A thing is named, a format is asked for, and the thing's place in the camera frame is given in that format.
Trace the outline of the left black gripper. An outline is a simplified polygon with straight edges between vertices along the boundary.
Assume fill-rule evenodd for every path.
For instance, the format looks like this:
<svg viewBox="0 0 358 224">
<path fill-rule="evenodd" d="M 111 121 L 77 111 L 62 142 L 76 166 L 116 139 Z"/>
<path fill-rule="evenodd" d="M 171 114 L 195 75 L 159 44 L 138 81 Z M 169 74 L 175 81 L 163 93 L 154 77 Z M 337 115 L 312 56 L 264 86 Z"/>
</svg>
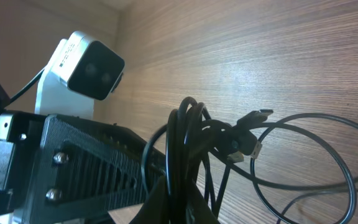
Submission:
<svg viewBox="0 0 358 224">
<path fill-rule="evenodd" d="M 0 215 L 23 206 L 21 223 L 58 223 L 143 203 L 145 145 L 122 126 L 5 112 L 0 115 Z"/>
</svg>

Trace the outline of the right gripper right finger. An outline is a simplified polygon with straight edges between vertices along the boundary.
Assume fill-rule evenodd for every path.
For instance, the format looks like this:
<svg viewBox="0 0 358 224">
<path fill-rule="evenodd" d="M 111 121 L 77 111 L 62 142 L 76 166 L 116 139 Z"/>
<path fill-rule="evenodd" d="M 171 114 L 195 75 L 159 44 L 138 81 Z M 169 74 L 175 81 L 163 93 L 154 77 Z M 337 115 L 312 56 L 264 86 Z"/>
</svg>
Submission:
<svg viewBox="0 0 358 224">
<path fill-rule="evenodd" d="M 209 209 L 194 182 L 186 186 L 187 205 L 186 222 L 191 224 L 219 224 L 218 219 Z"/>
</svg>

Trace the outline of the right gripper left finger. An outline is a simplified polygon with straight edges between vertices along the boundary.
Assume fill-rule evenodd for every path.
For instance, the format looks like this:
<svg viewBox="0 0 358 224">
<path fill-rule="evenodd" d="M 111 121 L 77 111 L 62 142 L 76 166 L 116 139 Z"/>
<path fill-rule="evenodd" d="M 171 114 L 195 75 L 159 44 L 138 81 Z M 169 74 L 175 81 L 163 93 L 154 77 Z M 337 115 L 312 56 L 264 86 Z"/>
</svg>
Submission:
<svg viewBox="0 0 358 224">
<path fill-rule="evenodd" d="M 168 224 L 169 209 L 165 176 L 158 179 L 149 197 L 130 224 Z"/>
</svg>

